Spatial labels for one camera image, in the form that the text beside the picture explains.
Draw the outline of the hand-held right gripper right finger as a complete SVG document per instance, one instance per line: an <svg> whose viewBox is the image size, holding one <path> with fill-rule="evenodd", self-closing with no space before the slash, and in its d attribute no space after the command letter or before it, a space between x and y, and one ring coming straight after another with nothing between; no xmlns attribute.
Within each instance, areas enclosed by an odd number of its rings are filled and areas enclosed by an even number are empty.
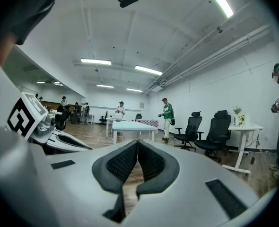
<svg viewBox="0 0 279 227"><path fill-rule="evenodd" d="M125 218L126 227L214 227L230 220L206 183L220 180L247 208L258 200L238 176L210 158L159 142L152 145L176 158L180 172L162 193L144 194Z"/></svg>

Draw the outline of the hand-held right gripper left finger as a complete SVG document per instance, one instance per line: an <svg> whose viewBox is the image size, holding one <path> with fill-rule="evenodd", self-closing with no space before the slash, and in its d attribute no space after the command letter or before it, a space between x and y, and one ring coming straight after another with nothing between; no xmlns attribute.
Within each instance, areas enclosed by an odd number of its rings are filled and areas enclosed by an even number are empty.
<svg viewBox="0 0 279 227"><path fill-rule="evenodd" d="M47 156L39 149L44 206L41 227L136 227L138 208L125 214L123 184L138 159L137 141Z"/></svg>

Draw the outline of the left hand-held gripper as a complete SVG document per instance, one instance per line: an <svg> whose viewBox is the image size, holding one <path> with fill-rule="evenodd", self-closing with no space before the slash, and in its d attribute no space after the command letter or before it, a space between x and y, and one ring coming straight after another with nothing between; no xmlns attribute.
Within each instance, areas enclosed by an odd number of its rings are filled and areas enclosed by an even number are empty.
<svg viewBox="0 0 279 227"><path fill-rule="evenodd" d="M7 119L7 128L23 136L29 142L35 141L66 153L92 149L86 143L63 131L55 129L55 115L30 93L21 92Z"/></svg>

